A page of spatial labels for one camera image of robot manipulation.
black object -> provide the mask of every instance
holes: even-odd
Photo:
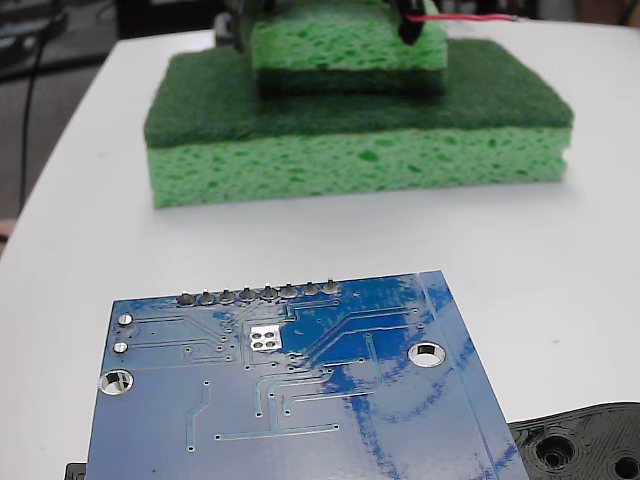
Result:
[[[64,480],[84,480],[84,476],[87,474],[86,463],[70,463],[67,465],[67,471],[64,475]]]
[[[225,0],[225,11],[215,21],[216,45],[231,44],[244,52],[260,11],[272,11],[276,0]]]
[[[618,25],[629,25],[633,12],[636,11],[638,5],[640,5],[640,0],[631,0],[620,17],[620,20],[618,20]]]
[[[509,425],[531,480],[640,479],[640,403]]]
[[[158,3],[152,0],[115,0],[120,38],[210,29],[225,10],[223,0]]]
[[[422,16],[427,14],[424,0],[392,0],[400,14],[400,27],[398,34],[407,45],[415,45],[422,35],[423,22],[412,22],[407,17]]]

black plastic part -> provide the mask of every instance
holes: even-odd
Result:
[[[415,45],[422,35],[424,23],[412,22],[408,16],[422,16],[427,14],[424,0],[393,0],[400,14],[398,34],[407,45]]]
[[[260,11],[271,12],[276,7],[276,0],[225,0],[226,12],[229,15],[227,30],[230,39],[216,34],[216,45],[231,43],[238,52],[244,52],[247,39],[251,35],[253,25]]]
[[[640,480],[640,403],[614,403],[509,425],[530,480]],[[84,480],[67,465],[65,480]]]
[[[84,476],[87,474],[86,463],[70,463],[67,465],[67,471],[64,475],[64,480],[84,480]]]

mounting hole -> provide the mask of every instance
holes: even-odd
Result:
[[[558,435],[547,437],[536,446],[538,458],[549,468],[563,467],[573,459],[574,453],[573,444]]]
[[[638,478],[640,465],[631,457],[623,457],[616,462],[615,472],[620,478]]]
[[[105,395],[122,395],[131,390],[133,375],[126,370],[111,370],[100,377],[98,388]]]
[[[418,343],[409,349],[409,360],[418,367],[437,367],[445,356],[444,348],[437,343]]]

black cable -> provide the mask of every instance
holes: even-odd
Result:
[[[49,31],[51,26],[55,22],[56,16],[60,12],[56,11],[51,16],[51,19],[44,27],[42,34],[37,39],[38,46],[36,51],[36,57],[33,61],[33,67],[31,68],[31,74],[29,75],[29,84],[27,87],[27,97],[24,104],[24,113],[22,115],[22,153],[20,156],[20,196],[19,196],[19,209],[22,212],[24,204],[27,201],[27,158],[29,155],[29,120],[31,117],[31,103],[33,100],[33,88],[38,76],[38,70],[40,68],[40,62],[42,61],[42,55],[49,39]]]
[[[618,25],[629,25],[633,12],[636,11],[638,5],[640,5],[640,0],[631,0],[620,17],[620,20],[618,20]]]

hole in black plastic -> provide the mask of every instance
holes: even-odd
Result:
[[[536,447],[536,454],[550,468],[560,468],[568,464],[575,454],[569,440],[557,435],[547,437]]]
[[[640,473],[640,465],[631,457],[623,457],[616,462],[616,475],[620,478],[630,479],[638,478]]]

